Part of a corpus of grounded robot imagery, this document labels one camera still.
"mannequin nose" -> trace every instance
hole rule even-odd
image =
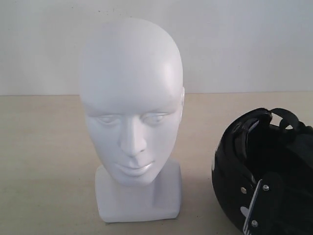
[[[126,120],[120,136],[120,148],[129,157],[135,157],[146,149],[147,143],[143,137],[143,130],[139,120]]]

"table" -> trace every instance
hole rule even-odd
[[[177,219],[106,224],[98,216],[100,165],[76,95],[0,97],[1,235],[240,235],[221,210],[211,159],[225,128],[258,107],[282,107],[313,125],[313,92],[187,94],[172,157],[182,171]]]

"black helmet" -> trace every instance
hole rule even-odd
[[[281,108],[242,115],[222,136],[212,184],[245,235],[313,235],[313,128]]]

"white mannequin head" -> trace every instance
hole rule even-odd
[[[122,185],[150,184],[173,150],[181,121],[175,42],[154,23],[117,20],[97,30],[81,62],[80,97],[103,166]]]

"mannequin chin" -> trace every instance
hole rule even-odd
[[[100,216],[106,222],[176,217],[181,173],[169,157],[184,87],[175,42],[151,22],[122,19],[97,30],[81,62],[86,125],[103,164],[96,173]]]

